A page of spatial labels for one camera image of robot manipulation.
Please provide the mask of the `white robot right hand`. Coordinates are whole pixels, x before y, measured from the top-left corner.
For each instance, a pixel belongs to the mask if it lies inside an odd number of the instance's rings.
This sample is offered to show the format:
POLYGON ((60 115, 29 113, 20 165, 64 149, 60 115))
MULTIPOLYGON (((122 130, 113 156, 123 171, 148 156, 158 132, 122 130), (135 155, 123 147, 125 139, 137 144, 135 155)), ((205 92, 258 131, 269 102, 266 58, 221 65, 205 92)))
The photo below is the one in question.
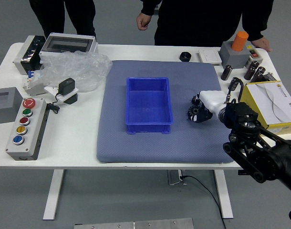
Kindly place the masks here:
POLYGON ((226 97, 223 91, 200 91, 191 100, 192 105, 187 112, 189 120, 202 123, 215 115, 223 123, 226 97))

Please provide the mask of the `person's right hand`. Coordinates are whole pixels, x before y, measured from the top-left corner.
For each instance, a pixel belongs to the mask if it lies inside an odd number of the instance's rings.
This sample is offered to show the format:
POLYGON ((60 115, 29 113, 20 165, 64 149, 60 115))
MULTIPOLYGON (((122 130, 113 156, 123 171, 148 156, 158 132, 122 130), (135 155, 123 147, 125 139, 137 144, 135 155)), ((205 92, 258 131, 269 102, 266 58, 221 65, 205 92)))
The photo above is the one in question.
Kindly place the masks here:
POLYGON ((151 19, 152 19, 152 16, 149 16, 149 15, 146 15, 146 14, 143 14, 143 13, 139 13, 139 15, 136 18, 137 28, 140 31, 147 30, 151 19))

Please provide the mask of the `person's left hand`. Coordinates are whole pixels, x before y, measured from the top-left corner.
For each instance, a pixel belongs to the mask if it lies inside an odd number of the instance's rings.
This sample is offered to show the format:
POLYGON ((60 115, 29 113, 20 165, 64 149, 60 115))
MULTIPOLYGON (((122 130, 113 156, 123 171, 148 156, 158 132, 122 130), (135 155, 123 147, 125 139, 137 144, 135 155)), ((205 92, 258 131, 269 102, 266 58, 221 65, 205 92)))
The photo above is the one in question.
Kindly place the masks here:
POLYGON ((267 52, 271 52, 272 49, 270 47, 270 41, 268 39, 266 39, 265 37, 262 37, 258 40, 254 40, 251 41, 251 44, 255 47, 255 48, 261 48, 264 49, 267 52))

